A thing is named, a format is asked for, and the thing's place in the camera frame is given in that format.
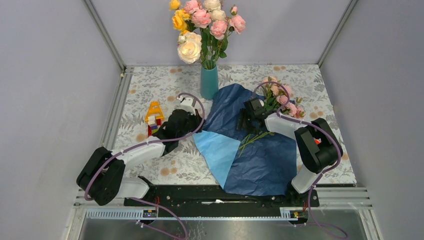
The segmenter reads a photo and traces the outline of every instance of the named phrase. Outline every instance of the white wall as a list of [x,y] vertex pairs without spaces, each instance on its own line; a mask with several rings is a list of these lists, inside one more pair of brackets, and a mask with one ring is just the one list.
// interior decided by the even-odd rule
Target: white wall
[[14,0],[0,73],[0,239],[57,240],[120,70],[81,0]]
[[322,77],[385,240],[422,239],[424,1],[358,1]]
[[[169,0],[92,0],[127,65],[182,65],[179,32],[173,29]],[[231,64],[317,63],[350,0],[225,0],[246,21],[232,35]]]

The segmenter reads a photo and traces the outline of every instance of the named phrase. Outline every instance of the gray floor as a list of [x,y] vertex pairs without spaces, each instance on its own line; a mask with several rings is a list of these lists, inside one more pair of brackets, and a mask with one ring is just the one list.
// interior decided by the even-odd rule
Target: gray floor
[[[314,211],[319,222],[334,224],[349,234],[350,240],[367,239],[355,210]],[[190,240],[330,240],[317,226],[292,227],[286,221],[189,220],[185,221]],[[157,220],[152,226],[183,236],[177,221]],[[133,220],[86,219],[80,240],[171,240],[162,233],[140,228]]]

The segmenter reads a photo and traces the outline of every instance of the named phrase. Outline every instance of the vase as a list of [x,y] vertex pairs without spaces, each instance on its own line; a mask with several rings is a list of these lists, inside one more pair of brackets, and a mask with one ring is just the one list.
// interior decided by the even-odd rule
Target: vase
[[218,92],[218,67],[205,69],[203,66],[200,71],[200,95],[207,100],[214,99]]

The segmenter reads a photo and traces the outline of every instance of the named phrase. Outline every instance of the floral pattern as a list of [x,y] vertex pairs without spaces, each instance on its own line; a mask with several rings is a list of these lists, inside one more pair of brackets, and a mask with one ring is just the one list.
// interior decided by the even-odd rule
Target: floral pattern
[[[147,138],[145,114],[150,102],[158,101],[165,119],[179,108],[177,95],[181,92],[200,97],[199,65],[186,66],[140,66],[134,69],[125,101],[118,133],[116,149],[123,149]],[[266,76],[274,76],[288,84],[295,96],[302,97],[306,121],[324,118],[339,140],[343,152],[340,165],[326,173],[320,184],[356,183],[346,148],[336,122],[320,69],[317,65],[220,65],[218,66],[219,87],[234,83],[253,90]],[[200,99],[209,114],[212,101]],[[297,169],[302,160],[297,150]],[[144,176],[153,184],[218,184],[200,155],[192,137],[179,142],[171,153],[146,160],[128,172],[127,177]]]

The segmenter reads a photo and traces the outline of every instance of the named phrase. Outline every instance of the table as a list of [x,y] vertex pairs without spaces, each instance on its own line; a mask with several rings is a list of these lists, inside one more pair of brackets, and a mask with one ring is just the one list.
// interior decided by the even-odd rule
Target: table
[[[115,149],[142,142],[147,138],[145,115],[150,102],[158,101],[165,119],[174,109],[179,108],[177,95],[181,92],[200,97],[199,65],[185,66],[139,66],[135,67],[127,93]],[[288,84],[295,97],[303,98],[301,105],[305,110],[304,120],[324,118],[340,142],[344,155],[340,165],[326,173],[320,184],[354,184],[355,175],[349,156],[336,122],[333,106],[330,103],[318,65],[219,65],[219,87],[234,83],[253,90],[267,76],[276,77],[281,83]],[[205,107],[206,116],[212,106],[211,100],[200,99]],[[297,150],[297,170],[302,160]],[[179,142],[171,153],[149,159],[125,173],[126,177],[144,176],[153,184],[176,185],[215,185],[218,184],[208,169],[205,159],[200,155],[189,137]]]

